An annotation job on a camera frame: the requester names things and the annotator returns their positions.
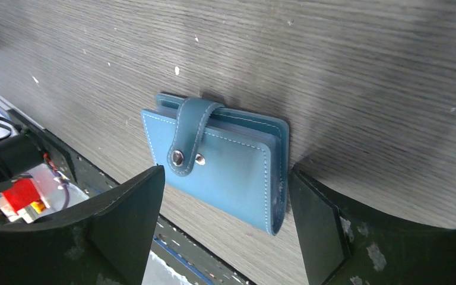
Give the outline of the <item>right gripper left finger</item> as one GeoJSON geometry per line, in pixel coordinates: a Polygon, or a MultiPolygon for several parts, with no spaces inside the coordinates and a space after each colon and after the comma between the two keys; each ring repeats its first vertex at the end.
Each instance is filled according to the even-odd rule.
{"type": "Polygon", "coordinates": [[[37,222],[0,226],[0,284],[141,284],[164,168],[37,222]]]}

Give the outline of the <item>blue leather card holder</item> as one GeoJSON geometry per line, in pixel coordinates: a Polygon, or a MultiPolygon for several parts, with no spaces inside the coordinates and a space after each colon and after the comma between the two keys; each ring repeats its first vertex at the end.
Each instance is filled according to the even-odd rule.
{"type": "Polygon", "coordinates": [[[270,235],[287,207],[289,125],[199,97],[160,93],[141,111],[166,183],[270,235]]]}

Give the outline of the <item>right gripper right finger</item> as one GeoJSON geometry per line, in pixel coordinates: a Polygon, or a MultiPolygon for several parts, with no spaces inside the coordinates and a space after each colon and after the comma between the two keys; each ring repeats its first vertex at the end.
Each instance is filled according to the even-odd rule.
{"type": "Polygon", "coordinates": [[[309,284],[456,284],[456,229],[379,211],[301,165],[289,192],[309,284]]]}

